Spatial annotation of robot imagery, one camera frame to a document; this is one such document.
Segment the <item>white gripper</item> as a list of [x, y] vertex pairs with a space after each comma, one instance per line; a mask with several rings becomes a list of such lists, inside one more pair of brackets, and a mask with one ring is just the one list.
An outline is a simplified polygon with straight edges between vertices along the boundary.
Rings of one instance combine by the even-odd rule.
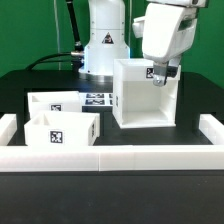
[[142, 39], [143, 57], [153, 62], [153, 84], [162, 87], [167, 76], [177, 75], [181, 55], [194, 41], [198, 10], [208, 0], [147, 1], [145, 15], [135, 18], [132, 27]]

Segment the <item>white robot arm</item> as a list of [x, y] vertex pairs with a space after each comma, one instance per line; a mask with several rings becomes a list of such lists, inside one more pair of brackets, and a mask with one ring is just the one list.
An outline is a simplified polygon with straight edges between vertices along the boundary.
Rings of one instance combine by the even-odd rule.
[[[143, 57], [153, 62], [152, 78], [164, 86], [177, 75], [182, 54], [191, 48], [198, 11], [208, 0], [147, 0], [145, 15], [133, 20], [133, 32], [142, 40]], [[84, 79], [110, 82], [116, 59], [128, 59], [123, 0], [89, 0], [90, 40], [84, 48]]]

